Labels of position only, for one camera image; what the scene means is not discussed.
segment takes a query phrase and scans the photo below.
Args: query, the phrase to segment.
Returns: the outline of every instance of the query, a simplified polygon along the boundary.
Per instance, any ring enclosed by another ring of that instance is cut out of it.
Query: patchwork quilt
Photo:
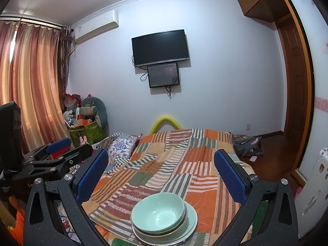
[[[190,129],[145,136],[129,162],[99,181],[83,208],[110,245],[117,239],[141,245],[131,229],[132,208],[149,195],[172,192],[197,212],[196,232],[186,244],[211,246],[240,207],[214,166],[218,149],[234,155],[229,133]],[[251,227],[244,240],[250,235]]]

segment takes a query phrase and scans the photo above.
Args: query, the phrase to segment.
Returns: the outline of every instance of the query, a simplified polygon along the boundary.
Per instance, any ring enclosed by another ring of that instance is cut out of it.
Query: wooden door
[[[308,105],[306,63],[295,22],[287,16],[278,23],[287,74],[287,114],[284,134],[296,147],[301,145]]]

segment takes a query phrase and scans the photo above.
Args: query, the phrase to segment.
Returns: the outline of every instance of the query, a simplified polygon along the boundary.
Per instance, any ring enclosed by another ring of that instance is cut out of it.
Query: orange object
[[[92,124],[92,121],[86,120],[86,119],[79,119],[79,120],[76,120],[74,122],[74,127],[86,126],[86,125],[89,125],[89,124]]]
[[[13,229],[8,229],[14,239],[23,246],[23,229],[26,204],[21,200],[17,200],[15,196],[9,197],[10,204],[17,210],[16,225]]]
[[[24,229],[24,217],[23,215],[17,211],[16,214],[16,226],[14,229],[8,229],[10,234],[14,237],[14,239],[23,246],[23,229]]]

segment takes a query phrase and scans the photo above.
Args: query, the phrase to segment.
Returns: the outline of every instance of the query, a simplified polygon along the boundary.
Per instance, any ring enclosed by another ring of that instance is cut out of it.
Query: white air conditioner unit
[[[111,10],[79,26],[75,30],[75,41],[77,44],[81,44],[99,34],[117,27],[118,13],[115,10]]]

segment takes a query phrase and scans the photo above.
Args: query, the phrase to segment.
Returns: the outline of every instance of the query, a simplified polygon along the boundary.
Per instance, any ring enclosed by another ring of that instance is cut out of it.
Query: yellow foam noodle
[[[168,115],[163,115],[161,116],[159,119],[156,120],[155,124],[152,126],[152,128],[149,131],[149,134],[154,134],[158,132],[159,126],[164,122],[164,121],[168,121],[172,124],[172,126],[176,129],[176,130],[182,130],[183,128],[181,127],[181,125],[171,116]]]

